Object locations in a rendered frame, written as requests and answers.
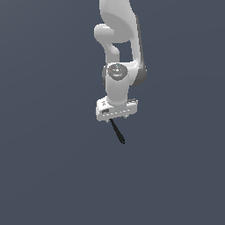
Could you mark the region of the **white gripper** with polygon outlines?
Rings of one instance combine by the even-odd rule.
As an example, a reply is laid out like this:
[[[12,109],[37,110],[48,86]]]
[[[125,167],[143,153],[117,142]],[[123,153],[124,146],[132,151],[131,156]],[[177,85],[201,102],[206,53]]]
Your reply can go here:
[[[119,106],[110,105],[106,98],[97,101],[96,116],[98,121],[110,122],[112,119],[124,117],[127,119],[130,114],[137,112],[138,100],[129,99],[125,104]]]

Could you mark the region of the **thin black pointed object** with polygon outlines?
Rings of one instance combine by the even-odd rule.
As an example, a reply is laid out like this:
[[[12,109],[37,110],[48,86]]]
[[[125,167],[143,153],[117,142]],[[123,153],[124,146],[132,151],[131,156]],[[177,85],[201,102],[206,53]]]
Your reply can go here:
[[[112,127],[114,132],[116,133],[120,143],[125,144],[125,138],[122,135],[122,133],[120,132],[120,130],[117,128],[116,124],[114,123],[113,119],[110,119],[111,123],[112,123]]]

